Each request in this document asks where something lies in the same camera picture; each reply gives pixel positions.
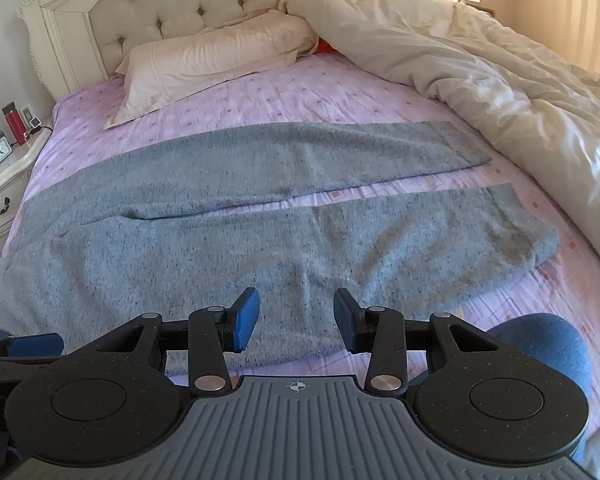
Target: pink bed sheet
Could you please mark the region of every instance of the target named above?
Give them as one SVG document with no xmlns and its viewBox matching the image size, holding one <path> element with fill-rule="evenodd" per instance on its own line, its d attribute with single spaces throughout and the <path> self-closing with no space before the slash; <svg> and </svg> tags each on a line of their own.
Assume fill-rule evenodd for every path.
<svg viewBox="0 0 600 480">
<path fill-rule="evenodd" d="M 231 126 L 277 121 L 448 120 L 463 130 L 472 131 L 446 105 L 427 100 L 407 86 L 363 72 L 337 55 L 309 56 L 291 67 L 229 81 L 129 124 L 103 130 L 122 98 L 123 84 L 116 79 L 84 89 L 58 103 L 54 110 L 54 132 L 33 169 L 25 199 L 99 160 L 162 140 Z M 560 253 L 518 282 L 465 303 L 456 314 L 484 330 L 532 312 L 551 312 L 573 323 L 589 345 L 592 363 L 593 393 L 588 429 L 591 434 L 600 427 L 600 258 L 533 179 L 484 140 L 482 142 L 493 161 L 479 168 L 312 194 L 281 203 L 235 207 L 213 214 L 323 205 L 377 195 L 511 182 L 526 208 L 557 228 Z M 22 210 L 16 216 L 10 240 L 21 216 Z M 330 301 L 331 298 L 325 298 L 328 307 Z M 367 363 L 367 356 L 351 356 L 342 351 L 292 364 L 240 370 L 235 375 L 357 374 L 362 381 Z M 408 365 L 413 377 L 425 368 L 424 356 L 410 354 Z"/>
</svg>

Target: white comforter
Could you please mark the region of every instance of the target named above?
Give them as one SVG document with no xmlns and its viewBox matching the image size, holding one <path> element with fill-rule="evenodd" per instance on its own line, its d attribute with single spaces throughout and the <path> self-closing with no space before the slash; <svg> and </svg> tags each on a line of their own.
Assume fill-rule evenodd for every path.
<svg viewBox="0 0 600 480">
<path fill-rule="evenodd" d="M 600 254 L 600 75 L 447 0 L 286 8 L 360 68 L 447 103 L 531 174 Z"/>
</svg>

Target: black drawer pull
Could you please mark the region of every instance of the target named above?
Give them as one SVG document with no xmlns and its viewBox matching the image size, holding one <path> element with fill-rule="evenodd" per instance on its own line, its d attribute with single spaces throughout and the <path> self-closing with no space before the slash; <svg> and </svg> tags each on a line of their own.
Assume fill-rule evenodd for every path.
<svg viewBox="0 0 600 480">
<path fill-rule="evenodd" d="M 9 210 L 9 197 L 4 197 L 4 209 L 0 210 L 0 215 L 4 215 Z"/>
</svg>

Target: red bottle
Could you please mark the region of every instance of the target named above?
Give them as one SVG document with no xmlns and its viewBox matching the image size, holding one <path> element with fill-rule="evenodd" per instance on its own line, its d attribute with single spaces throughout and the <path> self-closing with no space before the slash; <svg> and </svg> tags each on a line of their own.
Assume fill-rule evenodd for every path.
<svg viewBox="0 0 600 480">
<path fill-rule="evenodd" d="M 27 142 L 27 137 L 25 135 L 27 133 L 27 129 L 22 122 L 20 114 L 16 110 L 16 104 L 13 102 L 9 103 L 2 109 L 2 113 L 7 119 L 9 127 L 13 132 L 13 136 L 18 141 L 18 144 L 23 145 L 25 142 Z"/>
</svg>

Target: gray ribbed plate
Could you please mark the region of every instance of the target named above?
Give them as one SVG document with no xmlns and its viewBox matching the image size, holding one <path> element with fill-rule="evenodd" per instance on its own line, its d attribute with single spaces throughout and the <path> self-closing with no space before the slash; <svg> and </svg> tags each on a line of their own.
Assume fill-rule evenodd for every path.
<svg viewBox="0 0 600 480">
<path fill-rule="evenodd" d="M 470 462 L 430 440 L 396 399 L 350 377 L 245 377 L 224 397 L 193 403 L 163 443 L 127 462 L 68 468 L 25 461 L 9 477 L 53 480 L 569 480 L 571 460 L 529 468 Z"/>
</svg>

